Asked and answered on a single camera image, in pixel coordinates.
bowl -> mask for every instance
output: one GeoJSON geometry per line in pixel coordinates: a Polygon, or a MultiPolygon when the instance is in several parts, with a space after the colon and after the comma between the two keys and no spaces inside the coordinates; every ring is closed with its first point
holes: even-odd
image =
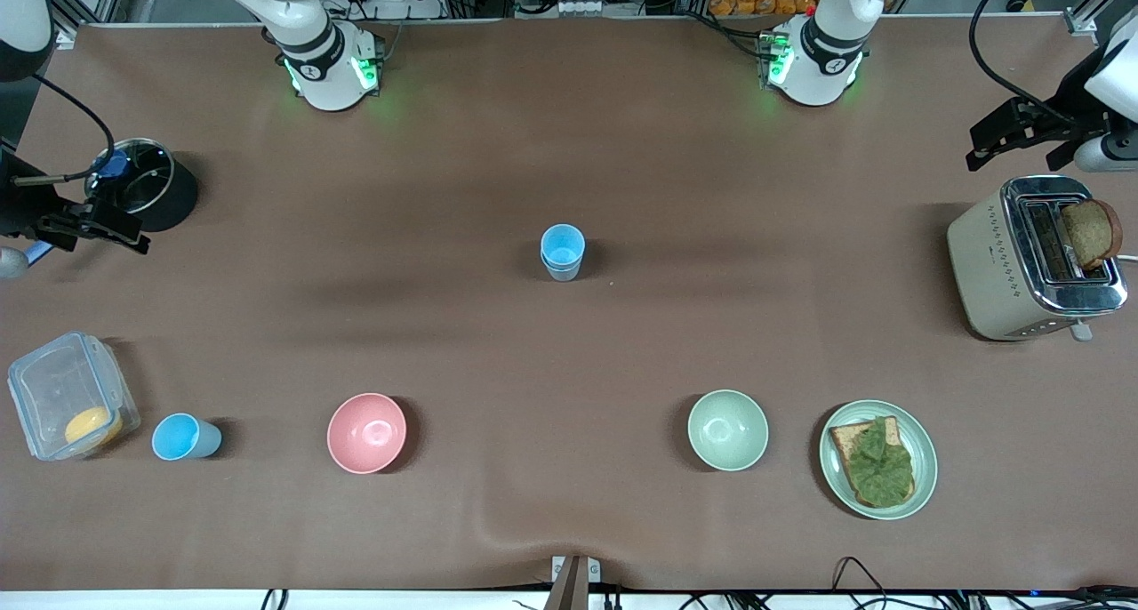
{"type": "Polygon", "coordinates": [[[328,423],[328,452],[353,475],[387,468],[407,440],[407,421],[390,396],[365,393],[336,410],[328,423]]]}
{"type": "Polygon", "coordinates": [[[929,432],[914,415],[905,412],[894,404],[877,399],[861,399],[844,404],[830,417],[825,427],[822,428],[822,440],[818,444],[818,461],[820,461],[822,475],[826,478],[826,484],[838,495],[838,498],[849,506],[850,510],[869,519],[897,521],[910,517],[929,503],[933,491],[937,488],[937,450],[932,445],[932,438],[929,437],[929,432]],[[897,427],[901,434],[901,445],[913,456],[913,496],[900,505],[892,508],[873,508],[857,500],[857,494],[853,493],[853,487],[850,486],[850,481],[846,477],[841,455],[838,453],[834,439],[830,435],[830,428],[873,421],[875,417],[897,417],[897,427]]]}
{"type": "Polygon", "coordinates": [[[687,415],[687,440],[703,463],[734,472],[754,465],[767,450],[767,415],[751,396],[716,390],[700,396],[687,415]]]}

container lid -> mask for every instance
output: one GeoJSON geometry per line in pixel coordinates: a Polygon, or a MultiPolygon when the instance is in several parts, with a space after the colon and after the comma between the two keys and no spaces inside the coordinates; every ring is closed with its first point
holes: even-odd
{"type": "Polygon", "coordinates": [[[8,389],[27,448],[38,459],[56,461],[86,452],[122,426],[122,396],[115,395],[108,384],[113,378],[92,355],[99,346],[98,339],[69,331],[8,368],[8,389]],[[88,421],[77,421],[76,432],[72,422],[81,414],[88,421]]]}

tabletop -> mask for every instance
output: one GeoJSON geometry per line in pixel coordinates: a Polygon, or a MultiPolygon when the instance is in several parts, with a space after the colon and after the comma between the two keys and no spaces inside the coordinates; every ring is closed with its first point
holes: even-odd
{"type": "MultiPolygon", "coordinates": [[[[850,91],[801,108],[698,23],[406,26],[381,94],[341,113],[296,99],[256,27],[84,27],[51,79],[203,192],[145,257],[82,242],[0,289],[0,363],[88,331],[142,414],[42,463],[0,406],[0,587],[484,587],[570,552],[640,588],[828,587],[847,554],[893,588],[1132,580],[1138,315],[1089,344],[964,321],[947,225],[1046,167],[965,168],[1009,96],[966,27],[883,19],[850,91]],[[542,269],[553,222],[588,238],[577,281],[542,269]],[[715,388],[768,417],[744,472],[687,446],[715,388]],[[361,477],[324,435],[365,391],[411,438],[361,477]],[[826,417],[863,398],[935,444],[906,520],[855,516],[818,471],[826,417]],[[221,422],[217,459],[152,455],[180,411],[221,422]]],[[[1046,17],[980,42],[1045,96],[1091,50],[1046,17]]],[[[46,92],[19,155],[63,172],[100,141],[46,92]]],[[[1133,175],[1077,178],[1138,220],[1133,175]]]]}

tipped over blue cup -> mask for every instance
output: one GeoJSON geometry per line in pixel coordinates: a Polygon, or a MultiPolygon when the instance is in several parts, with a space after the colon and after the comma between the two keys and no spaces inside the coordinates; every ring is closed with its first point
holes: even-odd
{"type": "Polygon", "coordinates": [[[198,417],[179,412],[155,428],[150,447],[164,461],[204,459],[221,447],[221,430],[198,417]]]}
{"type": "Polygon", "coordinates": [[[572,281],[585,258],[585,236],[572,225],[559,222],[542,236],[542,262],[555,281],[572,281]]]}

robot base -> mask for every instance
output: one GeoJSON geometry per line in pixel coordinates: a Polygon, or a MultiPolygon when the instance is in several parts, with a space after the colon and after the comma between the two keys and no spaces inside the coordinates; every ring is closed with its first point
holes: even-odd
{"type": "Polygon", "coordinates": [[[844,67],[832,66],[831,68],[838,68],[834,74],[823,74],[822,67],[801,48],[802,26],[807,19],[807,15],[794,15],[773,30],[774,34],[789,39],[789,43],[776,47],[776,51],[781,50],[777,58],[759,60],[759,79],[764,88],[781,90],[798,104],[833,104],[853,83],[863,53],[858,53],[857,59],[850,60],[844,67]]]}
{"type": "Polygon", "coordinates": [[[384,71],[384,40],[369,31],[360,30],[353,23],[337,22],[336,26],[344,32],[345,46],[352,48],[352,51],[345,51],[328,68],[323,80],[305,80],[295,74],[286,63],[297,96],[304,97],[318,110],[346,110],[365,96],[379,94],[379,80],[384,71]]]}

